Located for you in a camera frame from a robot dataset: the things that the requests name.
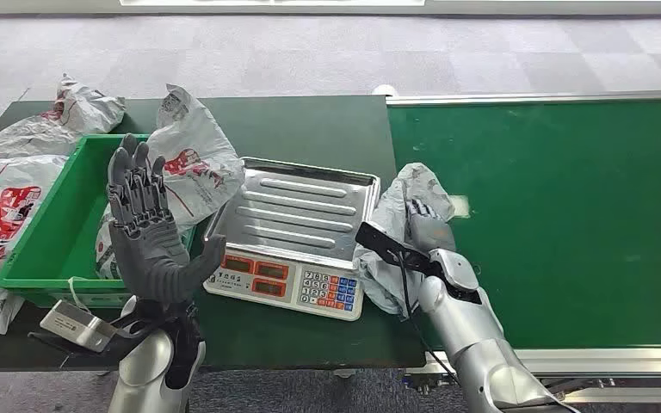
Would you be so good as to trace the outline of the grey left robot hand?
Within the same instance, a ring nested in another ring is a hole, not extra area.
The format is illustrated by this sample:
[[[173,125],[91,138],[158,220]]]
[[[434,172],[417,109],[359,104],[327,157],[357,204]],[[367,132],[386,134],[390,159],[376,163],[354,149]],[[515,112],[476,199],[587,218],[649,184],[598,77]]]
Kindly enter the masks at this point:
[[[191,258],[179,237],[164,184],[165,159],[148,160],[149,147],[123,137],[108,163],[108,230],[120,277],[139,299],[164,305],[190,301],[221,264],[225,236],[213,234]]]

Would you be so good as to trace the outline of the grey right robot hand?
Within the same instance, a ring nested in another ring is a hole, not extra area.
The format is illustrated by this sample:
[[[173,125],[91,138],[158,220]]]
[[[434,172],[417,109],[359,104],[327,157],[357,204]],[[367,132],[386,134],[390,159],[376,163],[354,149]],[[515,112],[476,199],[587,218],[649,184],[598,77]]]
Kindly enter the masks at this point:
[[[407,236],[422,252],[434,249],[456,251],[452,228],[436,211],[419,199],[406,201]]]

